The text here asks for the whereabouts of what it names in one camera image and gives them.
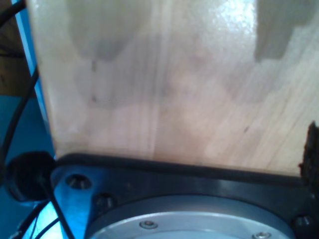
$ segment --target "bolt head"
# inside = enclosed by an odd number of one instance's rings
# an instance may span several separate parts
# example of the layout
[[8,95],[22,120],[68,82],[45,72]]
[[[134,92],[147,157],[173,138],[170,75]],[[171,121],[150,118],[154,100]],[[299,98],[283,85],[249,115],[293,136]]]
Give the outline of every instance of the bolt head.
[[270,233],[260,232],[253,235],[253,239],[268,239],[271,237]]

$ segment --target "hex bolt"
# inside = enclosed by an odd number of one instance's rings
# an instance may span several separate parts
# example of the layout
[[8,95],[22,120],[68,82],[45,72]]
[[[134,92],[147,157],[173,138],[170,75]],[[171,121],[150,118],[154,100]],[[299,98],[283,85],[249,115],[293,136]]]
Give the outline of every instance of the hex bolt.
[[270,233],[260,232],[253,235],[253,239],[268,239],[271,237]]
[[150,229],[157,228],[158,224],[156,224],[155,222],[152,222],[152,221],[144,221],[144,222],[140,222],[140,227],[150,230]]
[[116,201],[109,193],[101,193],[95,196],[94,202],[100,213],[104,213],[116,206]]

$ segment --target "black mounting plate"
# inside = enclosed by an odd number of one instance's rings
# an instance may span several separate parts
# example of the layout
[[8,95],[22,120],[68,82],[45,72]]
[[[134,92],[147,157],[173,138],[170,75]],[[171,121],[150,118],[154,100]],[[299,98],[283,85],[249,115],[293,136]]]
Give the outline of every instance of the black mounting plate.
[[[86,179],[73,187],[70,177]],[[51,174],[56,199],[76,238],[101,213],[95,199],[109,195],[114,207],[164,195],[209,195],[266,209],[291,225],[297,238],[319,238],[319,204],[299,177],[147,160],[70,154]]]

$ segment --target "metal disc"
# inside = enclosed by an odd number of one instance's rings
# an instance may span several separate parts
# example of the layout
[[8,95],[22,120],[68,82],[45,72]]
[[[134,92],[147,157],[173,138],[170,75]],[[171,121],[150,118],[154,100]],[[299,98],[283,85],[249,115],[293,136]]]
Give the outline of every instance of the metal disc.
[[288,225],[256,206],[209,196],[166,196],[123,205],[92,223],[91,239],[294,239]]

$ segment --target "light wood surface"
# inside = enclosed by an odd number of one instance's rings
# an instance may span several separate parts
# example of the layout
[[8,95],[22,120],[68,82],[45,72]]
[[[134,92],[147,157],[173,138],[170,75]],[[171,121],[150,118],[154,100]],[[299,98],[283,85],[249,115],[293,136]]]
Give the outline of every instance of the light wood surface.
[[30,0],[58,157],[299,173],[317,0]]

